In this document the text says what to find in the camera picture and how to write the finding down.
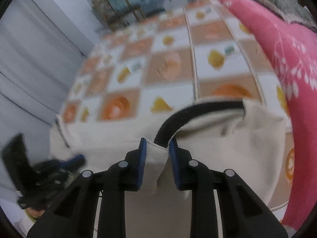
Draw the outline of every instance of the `metal pin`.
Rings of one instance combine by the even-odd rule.
[[[232,170],[232,169],[227,169],[225,171],[225,173],[227,176],[230,176],[230,177],[234,176],[234,174],[235,174],[234,170]]]
[[[91,176],[91,171],[89,171],[89,170],[83,171],[83,173],[81,175],[83,177],[87,178],[87,177]]]
[[[198,162],[196,160],[190,160],[188,164],[193,167],[198,166]]]
[[[127,161],[119,162],[119,167],[121,167],[121,168],[127,167],[128,165],[129,165],[129,163]]]

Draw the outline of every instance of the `white closet door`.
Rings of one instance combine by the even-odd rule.
[[[0,19],[0,147],[25,135],[31,162],[47,158],[49,129],[84,58],[32,0]],[[0,160],[0,185],[13,189]]]

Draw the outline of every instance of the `pink blanket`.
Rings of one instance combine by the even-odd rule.
[[[251,31],[286,94],[293,126],[295,168],[283,225],[298,230],[317,201],[317,34],[287,25],[252,0],[219,0]]]

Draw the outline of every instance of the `black bag handle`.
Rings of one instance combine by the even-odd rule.
[[[221,101],[221,102],[207,102],[202,104],[187,107],[169,117],[159,129],[154,143],[167,148],[169,140],[173,135],[190,120],[202,116],[207,113],[216,111],[242,109],[244,106],[242,101]]]

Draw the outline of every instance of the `gray blanket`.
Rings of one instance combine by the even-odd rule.
[[[310,13],[293,0],[256,0],[279,15],[287,24],[299,23],[317,33],[317,25]]]

